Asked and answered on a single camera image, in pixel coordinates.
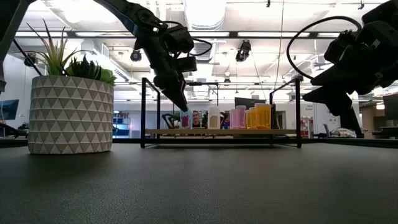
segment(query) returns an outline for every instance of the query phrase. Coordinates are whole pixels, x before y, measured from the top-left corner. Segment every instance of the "white bottle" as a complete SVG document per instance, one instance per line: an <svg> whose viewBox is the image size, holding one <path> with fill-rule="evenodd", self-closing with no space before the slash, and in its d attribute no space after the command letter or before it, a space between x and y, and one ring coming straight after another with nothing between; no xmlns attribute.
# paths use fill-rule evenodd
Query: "white bottle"
<svg viewBox="0 0 398 224"><path fill-rule="evenodd" d="M218 106L211 106L209 108L207 125L208 129L220 129L220 109Z"/></svg>

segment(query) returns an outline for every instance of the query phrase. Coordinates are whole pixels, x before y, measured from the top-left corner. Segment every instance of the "wooden shelf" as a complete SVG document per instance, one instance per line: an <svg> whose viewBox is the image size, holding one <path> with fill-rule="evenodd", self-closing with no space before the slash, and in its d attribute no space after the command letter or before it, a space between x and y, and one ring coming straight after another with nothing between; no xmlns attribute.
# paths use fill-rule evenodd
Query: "wooden shelf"
<svg viewBox="0 0 398 224"><path fill-rule="evenodd" d="M295 129L147 129L146 134L296 134Z"/></svg>

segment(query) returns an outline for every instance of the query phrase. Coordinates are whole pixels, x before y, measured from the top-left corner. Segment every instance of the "monitor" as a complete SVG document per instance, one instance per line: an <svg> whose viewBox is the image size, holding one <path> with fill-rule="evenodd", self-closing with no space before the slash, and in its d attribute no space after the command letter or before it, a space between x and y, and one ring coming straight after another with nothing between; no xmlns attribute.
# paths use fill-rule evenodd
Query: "monitor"
<svg viewBox="0 0 398 224"><path fill-rule="evenodd" d="M250 107L254 107L256 103L266 103L265 100L257 100L257 99L248 99L248 98L240 98L235 97L235 106L246 106L248 110Z"/></svg>
<svg viewBox="0 0 398 224"><path fill-rule="evenodd" d="M398 94L383 96L383 101L386 119L398 119Z"/></svg>
<svg viewBox="0 0 398 224"><path fill-rule="evenodd" d="M0 118L2 120L14 120L17 116L19 100L0 101Z"/></svg>

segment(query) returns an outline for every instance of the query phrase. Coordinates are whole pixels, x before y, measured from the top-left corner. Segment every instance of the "plastic container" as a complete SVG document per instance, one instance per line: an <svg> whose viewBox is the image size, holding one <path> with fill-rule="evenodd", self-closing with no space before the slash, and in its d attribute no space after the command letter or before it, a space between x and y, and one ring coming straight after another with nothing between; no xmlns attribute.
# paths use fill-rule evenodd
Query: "plastic container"
<svg viewBox="0 0 398 224"><path fill-rule="evenodd" d="M246 115L246 129L251 129L251 125L250 125L250 119L251 119L251 115L250 115L250 110L246 110L244 111L245 115Z"/></svg>
<svg viewBox="0 0 398 224"><path fill-rule="evenodd" d="M209 107L209 115L207 121L208 129L220 129L220 109L218 106Z"/></svg>
<svg viewBox="0 0 398 224"><path fill-rule="evenodd" d="M249 108L249 114L250 114L250 128L251 129L257 129L257 122L256 122L256 110L255 108Z"/></svg>
<svg viewBox="0 0 398 224"><path fill-rule="evenodd" d="M270 129L271 128L271 105L266 103L256 103L256 128L257 129Z"/></svg>
<svg viewBox="0 0 398 224"><path fill-rule="evenodd" d="M238 110L237 109L232 109L230 112L229 112L229 117L230 117L230 119L229 119L229 122L230 122L230 124L231 124L231 126L230 126L230 128L231 129L239 129L239 114L238 114Z"/></svg>
<svg viewBox="0 0 398 224"><path fill-rule="evenodd" d="M246 129L246 106L236 106L236 129Z"/></svg>
<svg viewBox="0 0 398 224"><path fill-rule="evenodd" d="M181 125L180 129L192 129L192 111L184 112L180 110Z"/></svg>

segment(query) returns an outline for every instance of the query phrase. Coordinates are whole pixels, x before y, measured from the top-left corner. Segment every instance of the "dark gray table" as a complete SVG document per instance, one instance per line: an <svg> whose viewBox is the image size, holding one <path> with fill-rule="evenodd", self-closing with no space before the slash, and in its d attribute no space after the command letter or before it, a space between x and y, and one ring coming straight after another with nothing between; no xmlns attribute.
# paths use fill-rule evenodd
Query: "dark gray table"
<svg viewBox="0 0 398 224"><path fill-rule="evenodd" d="M398 223L398 150L0 149L0 223Z"/></svg>

